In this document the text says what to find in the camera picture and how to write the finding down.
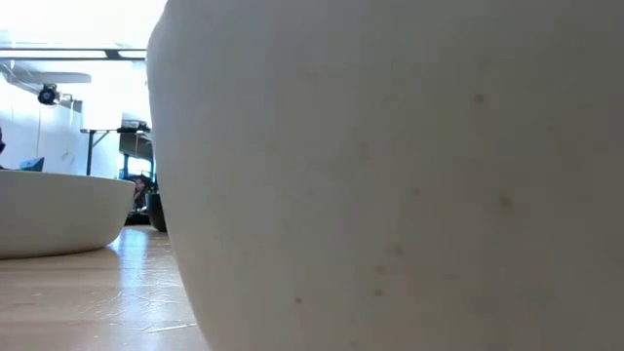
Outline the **white bowl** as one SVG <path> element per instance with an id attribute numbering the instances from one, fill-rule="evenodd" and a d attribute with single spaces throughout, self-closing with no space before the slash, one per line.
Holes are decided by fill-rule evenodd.
<path id="1" fill-rule="evenodd" d="M 624 0 L 167 0 L 210 351 L 624 351 Z"/>

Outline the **grey bowl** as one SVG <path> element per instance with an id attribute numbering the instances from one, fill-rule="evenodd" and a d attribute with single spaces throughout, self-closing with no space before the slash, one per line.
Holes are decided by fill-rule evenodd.
<path id="1" fill-rule="evenodd" d="M 104 248 L 124 226 L 134 190 L 127 180 L 0 171 L 0 259 Z"/>

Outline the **black bowl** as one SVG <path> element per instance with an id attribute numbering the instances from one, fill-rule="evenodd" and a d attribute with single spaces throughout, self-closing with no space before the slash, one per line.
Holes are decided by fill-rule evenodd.
<path id="1" fill-rule="evenodd" d="M 145 198 L 146 212 L 150 224 L 159 232 L 167 231 L 167 224 L 159 193 L 148 193 Z"/>

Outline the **person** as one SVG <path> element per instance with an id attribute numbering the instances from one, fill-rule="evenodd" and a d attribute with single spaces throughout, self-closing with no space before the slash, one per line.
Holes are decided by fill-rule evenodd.
<path id="1" fill-rule="evenodd" d="M 134 176 L 133 182 L 135 184 L 133 210 L 139 211 L 145 207 L 145 197 L 151 187 L 151 182 L 145 175 Z"/>

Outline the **long linear ceiling light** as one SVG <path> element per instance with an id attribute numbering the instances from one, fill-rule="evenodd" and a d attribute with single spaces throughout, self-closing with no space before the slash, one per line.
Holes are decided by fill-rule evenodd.
<path id="1" fill-rule="evenodd" d="M 0 59 L 59 61 L 141 61 L 146 59 L 146 51 L 144 49 L 113 48 L 0 48 Z"/>

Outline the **black ceiling spotlight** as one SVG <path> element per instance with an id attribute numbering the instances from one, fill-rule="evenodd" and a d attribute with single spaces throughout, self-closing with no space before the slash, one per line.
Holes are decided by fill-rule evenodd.
<path id="1" fill-rule="evenodd" d="M 57 105 L 60 101 L 60 94 L 58 91 L 58 86 L 54 83 L 44 84 L 38 94 L 37 99 L 43 105 L 48 105 L 48 106 Z"/>

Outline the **black metal station frame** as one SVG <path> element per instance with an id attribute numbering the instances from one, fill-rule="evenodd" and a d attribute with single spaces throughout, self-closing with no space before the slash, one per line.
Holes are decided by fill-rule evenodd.
<path id="1" fill-rule="evenodd" d="M 131 156 L 128 153 L 123 154 L 124 163 L 123 163 L 123 168 L 121 169 L 122 178 L 127 178 L 130 174 L 129 173 L 129 160 L 131 157 L 147 160 L 150 164 L 150 171 L 148 172 L 148 175 L 149 176 L 154 175 L 155 158 L 153 154 L 153 148 L 151 146 L 151 143 L 152 143 L 151 130 L 148 127 L 143 126 L 143 127 L 138 127 L 138 128 L 120 127 L 117 129 L 81 129 L 80 132 L 88 136 L 87 162 L 86 162 L 86 175 L 87 176 L 90 176 L 92 174 L 94 147 L 97 146 L 109 134 L 131 135 L 135 137 L 134 155 Z"/>

